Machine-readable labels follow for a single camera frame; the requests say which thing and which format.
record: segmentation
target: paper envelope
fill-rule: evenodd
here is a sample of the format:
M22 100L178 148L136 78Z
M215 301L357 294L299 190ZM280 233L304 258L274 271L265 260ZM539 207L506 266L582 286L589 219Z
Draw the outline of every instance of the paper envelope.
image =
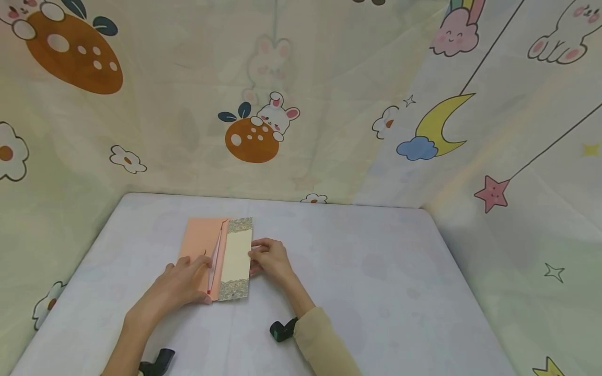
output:
M205 255L213 268L199 270L199 290L213 301L248 296L253 218L190 218L179 257Z

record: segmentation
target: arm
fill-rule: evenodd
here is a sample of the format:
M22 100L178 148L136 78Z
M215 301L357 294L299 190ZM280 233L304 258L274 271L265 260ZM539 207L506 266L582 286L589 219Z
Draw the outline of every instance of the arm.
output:
M251 273L264 270L284 290L298 317L294 337L316 376L361 376L355 360L322 308L316 307L288 261L281 242L260 239L249 252Z
M154 326L142 324L135 317L126 315L121 334L102 375L136 376L153 329Z
M165 272L125 315L121 334L102 376L136 376L151 333L168 314L188 303L211 304L211 298L198 291L203 266L211 268L211 259L200 256L193 263L182 257Z

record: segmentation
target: yellow star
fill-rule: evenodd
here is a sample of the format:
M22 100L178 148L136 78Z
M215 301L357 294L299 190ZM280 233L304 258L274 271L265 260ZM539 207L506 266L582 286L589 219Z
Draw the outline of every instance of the yellow star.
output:
M545 369L533 368L537 376L565 376L549 356L545 358Z
M586 145L583 144L583 156L593 155L600 156L600 144Z

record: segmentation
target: white table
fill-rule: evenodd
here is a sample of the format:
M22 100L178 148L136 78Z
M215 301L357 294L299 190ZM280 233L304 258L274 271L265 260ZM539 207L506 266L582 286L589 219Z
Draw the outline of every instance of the white table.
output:
M254 238L282 240L365 375L514 375L428 213L159 194L124 196L12 375L99 375L125 312L176 260L189 217L253 217ZM268 333L292 316L257 277L247 299L165 320L144 359L175 350L172 376L311 375L294 340Z

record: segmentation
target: black clip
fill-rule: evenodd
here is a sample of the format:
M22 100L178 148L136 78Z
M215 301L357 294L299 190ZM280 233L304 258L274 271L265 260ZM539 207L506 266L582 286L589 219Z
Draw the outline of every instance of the black clip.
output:
M172 362L173 356L176 354L175 351L168 348L162 348L159 350L159 355L155 360L155 363L140 362L138 370L142 372L144 376L163 376L169 368L169 363Z
M282 325L280 321L276 321L270 327L270 334L272 337L274 337L276 342L283 342L293 336L295 332L295 324L297 324L298 320L299 319L295 317L289 321L286 326Z

